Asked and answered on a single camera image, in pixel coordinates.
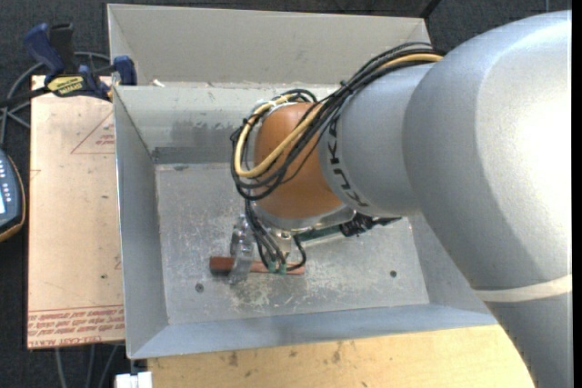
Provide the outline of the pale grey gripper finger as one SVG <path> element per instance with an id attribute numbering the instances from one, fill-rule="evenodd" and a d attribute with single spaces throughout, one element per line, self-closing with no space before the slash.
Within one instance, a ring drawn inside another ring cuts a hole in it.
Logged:
<path id="1" fill-rule="evenodd" d="M 244 282 L 249 273 L 254 261 L 254 251 L 252 245 L 238 245 L 235 251 L 231 253 L 233 258 L 233 266 L 227 276 L 230 285 L 240 284 Z"/>
<path id="2" fill-rule="evenodd" d="M 248 222 L 244 215 L 240 215 L 234 223 L 231 234 L 230 254 L 234 257 L 248 257 L 250 255 Z"/>

